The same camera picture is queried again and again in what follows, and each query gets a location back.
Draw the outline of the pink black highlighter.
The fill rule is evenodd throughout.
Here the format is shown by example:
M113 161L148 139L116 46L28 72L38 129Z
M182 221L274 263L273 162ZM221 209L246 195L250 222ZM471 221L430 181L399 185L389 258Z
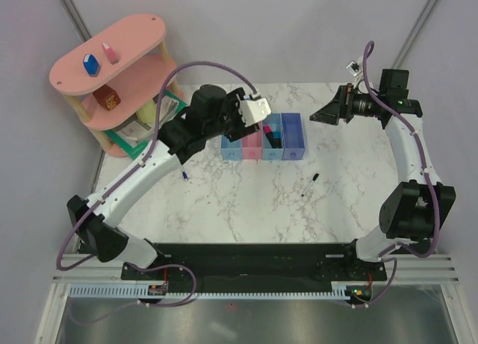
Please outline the pink black highlighter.
M270 126L269 125L264 125L263 126L263 131L264 131L264 135L266 136L266 138L267 138L267 140L270 144L270 147L275 148L276 143L275 143L275 139L274 139L274 136L273 136L273 131L270 128Z

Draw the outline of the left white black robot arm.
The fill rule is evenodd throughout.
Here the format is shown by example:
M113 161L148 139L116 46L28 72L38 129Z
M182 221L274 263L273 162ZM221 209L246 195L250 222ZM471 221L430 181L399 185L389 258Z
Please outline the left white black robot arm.
M230 141L254 134L271 113L266 98L246 95L242 88L227 93L215 85L203 85L190 104L165 122L146 153L139 155L103 190L87 198L73 196L66 204L75 233L103 263L133 263L148 279L163 273L164 262L148 240L119 228L131 207L164 176L205 149L215 137Z

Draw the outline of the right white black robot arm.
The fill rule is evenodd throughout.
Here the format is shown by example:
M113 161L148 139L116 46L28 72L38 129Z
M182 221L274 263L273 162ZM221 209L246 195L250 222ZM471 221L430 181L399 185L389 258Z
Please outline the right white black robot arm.
M361 93L348 83L332 100L310 115L312 122L337 125L356 116L379 120L395 159L398 184L379 211L379 224L352 242L355 254L342 260L343 273L356 280L393 251L404 249L419 258L434 252L456 191L436 173L423 136L423 111L409 98L409 72L384 69L378 90Z

